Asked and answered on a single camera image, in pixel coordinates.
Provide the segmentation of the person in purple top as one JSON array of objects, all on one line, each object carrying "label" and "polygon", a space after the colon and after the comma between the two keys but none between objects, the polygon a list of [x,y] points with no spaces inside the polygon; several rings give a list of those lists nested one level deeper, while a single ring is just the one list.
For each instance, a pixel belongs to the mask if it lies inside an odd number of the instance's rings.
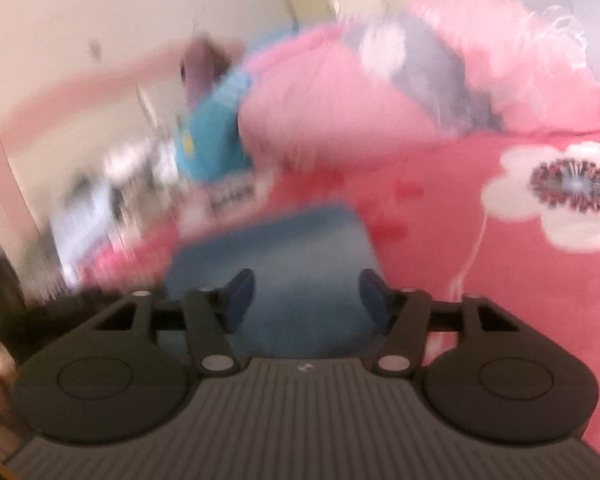
[{"label": "person in purple top", "polygon": [[220,78],[246,52],[246,45],[234,39],[213,39],[208,35],[195,36],[189,41],[181,60],[181,80],[189,108],[213,89]]}]

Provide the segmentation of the blue denim jeans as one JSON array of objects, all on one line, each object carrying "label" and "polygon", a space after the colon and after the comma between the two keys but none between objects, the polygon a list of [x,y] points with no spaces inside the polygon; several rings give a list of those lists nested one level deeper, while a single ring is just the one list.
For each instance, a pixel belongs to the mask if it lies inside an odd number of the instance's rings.
[{"label": "blue denim jeans", "polygon": [[254,274],[254,295],[227,340],[241,358],[364,356],[381,340],[358,278],[379,266],[362,219],[329,204],[283,214],[182,248],[164,284],[171,298]]}]

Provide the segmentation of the light blue sweatshirt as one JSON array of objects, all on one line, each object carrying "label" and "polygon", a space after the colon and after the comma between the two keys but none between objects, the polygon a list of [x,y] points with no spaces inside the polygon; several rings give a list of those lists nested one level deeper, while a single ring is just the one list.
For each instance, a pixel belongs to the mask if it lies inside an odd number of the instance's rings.
[{"label": "light blue sweatshirt", "polygon": [[114,189],[107,180],[82,179],[50,217],[62,275],[70,287],[79,284],[79,267],[108,235],[114,223]]}]

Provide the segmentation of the pink floral duvet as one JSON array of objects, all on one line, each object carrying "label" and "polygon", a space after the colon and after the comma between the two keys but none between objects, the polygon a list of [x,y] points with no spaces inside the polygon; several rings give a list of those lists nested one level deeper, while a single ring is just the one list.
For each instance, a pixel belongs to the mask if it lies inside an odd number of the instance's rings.
[{"label": "pink floral duvet", "polygon": [[600,0],[408,0],[250,55],[242,145],[259,165],[370,164],[487,131],[600,130]]}]

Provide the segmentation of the pink cream headboard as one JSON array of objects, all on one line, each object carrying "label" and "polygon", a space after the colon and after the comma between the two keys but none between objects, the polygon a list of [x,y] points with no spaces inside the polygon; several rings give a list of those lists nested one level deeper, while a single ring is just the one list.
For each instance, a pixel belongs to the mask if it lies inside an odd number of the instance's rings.
[{"label": "pink cream headboard", "polygon": [[0,119],[0,256],[18,262],[72,178],[108,148],[148,133],[135,92],[164,114],[184,104],[178,83],[190,43],[54,82]]}]

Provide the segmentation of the red floral bed blanket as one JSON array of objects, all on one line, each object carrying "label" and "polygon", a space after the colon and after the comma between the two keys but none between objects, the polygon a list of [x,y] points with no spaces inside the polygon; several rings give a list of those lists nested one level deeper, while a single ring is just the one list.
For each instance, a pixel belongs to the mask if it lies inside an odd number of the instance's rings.
[{"label": "red floral bed blanket", "polygon": [[[343,242],[352,266],[371,262],[393,286],[440,300],[486,296],[581,358],[600,383],[600,131],[514,139],[472,136],[370,170],[277,177],[243,214],[202,221],[190,210],[125,248],[99,248],[80,277],[122,287],[194,270],[216,234],[343,203],[356,233],[323,220],[292,244],[330,266]],[[600,402],[585,434],[600,452]]]}]

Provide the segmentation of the white grey patterned blanket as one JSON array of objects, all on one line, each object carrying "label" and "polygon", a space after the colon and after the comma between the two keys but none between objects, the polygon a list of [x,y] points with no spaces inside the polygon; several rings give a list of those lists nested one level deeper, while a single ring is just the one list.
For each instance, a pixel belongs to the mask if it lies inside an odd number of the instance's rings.
[{"label": "white grey patterned blanket", "polygon": [[171,139],[125,143],[107,154],[102,172],[114,191],[112,206],[120,223],[149,222],[165,214],[181,194]]}]

